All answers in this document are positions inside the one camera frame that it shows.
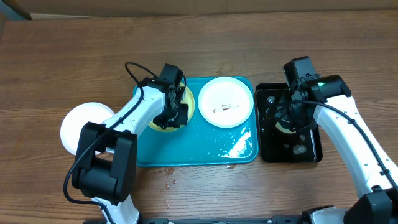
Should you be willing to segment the white plate front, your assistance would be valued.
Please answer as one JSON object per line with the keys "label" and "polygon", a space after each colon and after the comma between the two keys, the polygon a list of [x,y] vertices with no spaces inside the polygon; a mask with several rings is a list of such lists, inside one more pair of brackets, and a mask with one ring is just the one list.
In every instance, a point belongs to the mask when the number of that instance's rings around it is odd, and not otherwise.
{"label": "white plate front", "polygon": [[101,124],[114,116],[114,112],[108,106],[88,102],[78,105],[68,112],[60,127],[60,139],[64,148],[74,156],[76,155],[80,133],[87,122]]}

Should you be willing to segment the green yellow sponge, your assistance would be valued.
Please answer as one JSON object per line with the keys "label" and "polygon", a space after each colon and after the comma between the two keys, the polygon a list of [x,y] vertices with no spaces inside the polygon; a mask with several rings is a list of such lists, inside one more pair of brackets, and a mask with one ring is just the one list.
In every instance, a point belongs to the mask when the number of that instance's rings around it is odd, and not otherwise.
{"label": "green yellow sponge", "polygon": [[276,122],[275,127],[282,133],[285,134],[293,134],[296,133],[296,131],[291,131],[290,129],[284,128],[279,122]]}

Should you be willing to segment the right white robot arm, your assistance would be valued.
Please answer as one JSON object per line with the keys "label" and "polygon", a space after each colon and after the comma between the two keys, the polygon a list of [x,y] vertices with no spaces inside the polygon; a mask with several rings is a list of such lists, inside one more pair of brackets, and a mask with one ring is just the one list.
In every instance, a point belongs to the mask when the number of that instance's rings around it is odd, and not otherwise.
{"label": "right white robot arm", "polygon": [[290,129],[317,123],[335,145],[358,195],[351,208],[325,206],[302,213],[303,223],[397,223],[397,165],[362,119],[351,91],[338,75],[287,75]]}

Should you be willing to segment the yellow-green rimmed plate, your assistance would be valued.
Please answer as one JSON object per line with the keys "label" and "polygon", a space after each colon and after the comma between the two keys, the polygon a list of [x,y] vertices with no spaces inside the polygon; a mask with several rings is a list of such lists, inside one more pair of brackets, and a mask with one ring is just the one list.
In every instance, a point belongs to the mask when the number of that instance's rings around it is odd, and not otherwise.
{"label": "yellow-green rimmed plate", "polygon": [[[189,89],[189,87],[186,87],[183,99],[181,101],[181,104],[187,104],[188,105],[188,119],[187,122],[191,120],[193,117],[194,111],[195,111],[195,99],[193,96],[193,93]],[[152,121],[149,123],[149,127],[152,128],[153,130],[159,131],[159,132],[172,132],[176,131],[178,128],[173,128],[173,127],[167,127],[166,129],[162,129],[161,127],[157,126],[154,124]]]}

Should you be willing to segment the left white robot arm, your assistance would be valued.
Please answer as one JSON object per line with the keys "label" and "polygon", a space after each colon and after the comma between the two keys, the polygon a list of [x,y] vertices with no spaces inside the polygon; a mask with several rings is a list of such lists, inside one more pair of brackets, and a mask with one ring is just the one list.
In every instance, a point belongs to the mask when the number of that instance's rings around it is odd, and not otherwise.
{"label": "left white robot arm", "polygon": [[75,161],[65,177],[65,198],[79,203],[68,193],[71,184],[87,197],[81,204],[101,209],[105,223],[138,223],[140,214],[130,195],[137,140],[150,122],[162,129],[186,125],[189,106],[182,103],[186,92],[184,78],[145,78],[113,117],[101,124],[87,122],[80,132]]}

